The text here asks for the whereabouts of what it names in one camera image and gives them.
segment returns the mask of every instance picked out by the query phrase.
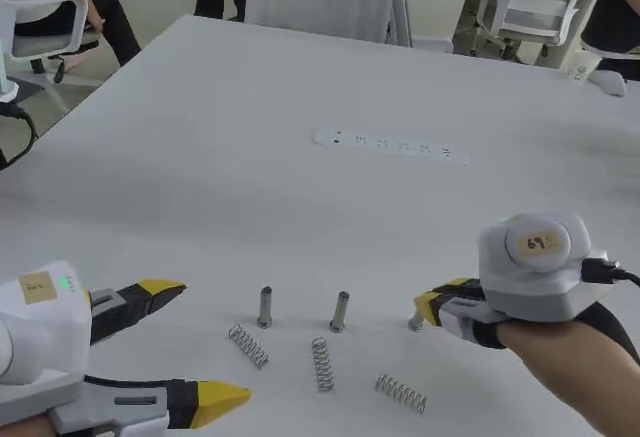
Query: handwritten number label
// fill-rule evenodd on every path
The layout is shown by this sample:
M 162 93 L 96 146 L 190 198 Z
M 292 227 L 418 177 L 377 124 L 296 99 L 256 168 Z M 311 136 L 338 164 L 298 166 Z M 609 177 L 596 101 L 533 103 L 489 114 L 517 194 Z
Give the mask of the handwritten number label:
M 552 254 L 560 252 L 562 245 L 555 230 L 549 229 L 535 234 L 527 235 L 520 239 L 518 248 L 520 253 L 527 257 Z

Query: gray chair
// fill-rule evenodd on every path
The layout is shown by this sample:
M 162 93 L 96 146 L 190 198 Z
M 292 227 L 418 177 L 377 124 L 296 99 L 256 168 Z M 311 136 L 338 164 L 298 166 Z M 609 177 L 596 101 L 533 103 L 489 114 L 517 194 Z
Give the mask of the gray chair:
M 245 22 L 384 43 L 393 0 L 247 0 Z

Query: power outlet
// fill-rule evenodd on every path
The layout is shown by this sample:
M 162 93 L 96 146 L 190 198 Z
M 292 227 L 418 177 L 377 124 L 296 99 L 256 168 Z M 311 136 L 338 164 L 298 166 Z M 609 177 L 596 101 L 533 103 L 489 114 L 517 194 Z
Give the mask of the power outlet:
M 350 130 L 316 129 L 311 136 L 314 143 L 329 147 L 350 147 L 469 165 L 469 158 L 451 147 L 406 139 L 376 137 Z

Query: chair base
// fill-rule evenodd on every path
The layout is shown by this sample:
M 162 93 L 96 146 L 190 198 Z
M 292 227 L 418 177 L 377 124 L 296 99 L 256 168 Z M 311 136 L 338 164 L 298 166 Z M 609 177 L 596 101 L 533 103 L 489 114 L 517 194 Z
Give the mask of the chair base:
M 30 82 L 38 85 L 44 89 L 51 101 L 58 107 L 63 114 L 71 112 L 71 107 L 67 105 L 60 93 L 58 92 L 59 86 L 73 86 L 73 87 L 85 87 L 90 89 L 97 89 L 104 82 L 97 79 L 86 79 L 84 77 L 76 77 L 74 75 L 65 75 L 64 80 L 60 84 L 55 83 L 56 74 L 51 72 L 41 73 L 18 73 L 12 75 L 17 79 Z
M 518 49 L 522 43 L 519 40 L 512 40 L 509 38 L 494 37 L 489 34 L 483 27 L 476 24 L 473 29 L 473 40 L 471 41 L 471 49 L 469 55 L 471 57 L 477 57 L 478 55 L 478 41 L 480 38 L 484 38 L 488 42 L 500 49 L 500 58 L 508 61 L 518 61 Z
M 8 88 L 4 92 L 0 91 L 0 102 L 13 102 L 18 96 L 19 85 L 12 81 L 7 81 Z

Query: black strap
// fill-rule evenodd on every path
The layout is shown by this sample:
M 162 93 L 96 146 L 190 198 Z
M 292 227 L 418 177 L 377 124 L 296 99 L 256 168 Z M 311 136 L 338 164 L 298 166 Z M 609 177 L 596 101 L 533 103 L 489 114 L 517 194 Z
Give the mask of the black strap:
M 587 310 L 582 312 L 576 320 L 587 324 L 589 327 L 596 329 L 598 332 L 603 333 L 611 340 L 616 342 L 620 347 L 627 351 L 627 353 L 640 365 L 640 357 L 638 351 L 633 346 L 633 342 L 629 338 L 629 334 L 624 330 L 624 327 L 620 321 L 613 315 L 609 309 L 607 309 L 600 302 L 596 302 Z

